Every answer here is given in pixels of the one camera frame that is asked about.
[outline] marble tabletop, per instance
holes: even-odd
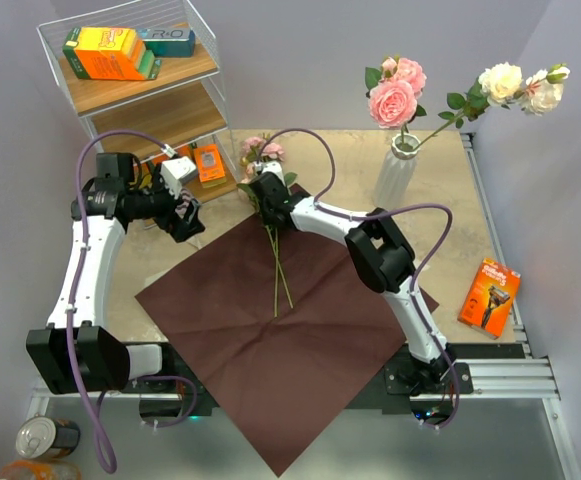
[[[261,130],[234,130],[237,142]],[[323,201],[342,208],[374,209],[371,194],[393,132],[380,130],[320,131],[337,163],[337,179]],[[422,138],[427,132],[413,132]],[[297,181],[310,192],[321,190],[330,177],[325,150],[314,138],[290,133],[279,143],[287,152],[284,171],[298,174]],[[449,206],[454,224],[439,252],[420,276],[420,285],[440,304],[435,321],[453,343],[511,343],[512,324],[492,340],[457,321],[457,313],[484,257],[493,257],[488,229],[474,187],[472,172],[456,132],[442,132],[426,143],[419,154],[403,204],[437,202]],[[144,230],[141,222],[128,229],[110,288],[108,330],[121,341],[166,341],[134,296],[163,273],[199,248],[212,242],[252,213],[250,205],[232,192],[203,205],[200,217],[206,231],[185,243],[176,244],[157,228]],[[445,225],[438,211],[411,212],[395,221],[423,258]]]

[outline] dark brown napkin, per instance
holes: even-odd
[[[280,251],[295,308],[280,283],[277,318],[272,247],[255,216],[137,295],[277,475],[405,342],[345,247],[285,231]]]

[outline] pink flower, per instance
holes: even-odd
[[[241,148],[244,154],[248,154],[252,151],[252,147],[259,148],[263,144],[264,140],[261,137],[248,137],[241,144]]]
[[[390,78],[394,75],[394,71],[397,69],[397,61],[392,58],[386,58],[383,63],[381,64],[381,73],[383,78]]]
[[[417,110],[417,99],[408,82],[383,82],[370,90],[368,108],[381,128],[400,128]]]
[[[270,143],[263,149],[263,155],[266,157],[270,157],[272,160],[280,160],[283,161],[283,156],[285,152],[283,147],[278,143]]]
[[[397,73],[394,76],[395,80],[404,80],[410,84],[416,98],[421,96],[423,87],[426,86],[426,75],[423,73],[423,68],[414,60],[408,60],[401,57],[397,66]]]

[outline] vase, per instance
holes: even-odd
[[[404,143],[412,147],[412,150],[404,151],[398,147],[401,145],[401,134],[392,139],[374,187],[374,204],[385,210],[394,210],[400,206],[403,194],[417,166],[417,154],[421,142],[416,136],[406,133]]]

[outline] tin can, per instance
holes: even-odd
[[[34,417],[19,429],[15,448],[22,458],[62,458],[74,452],[81,431],[70,420]]]

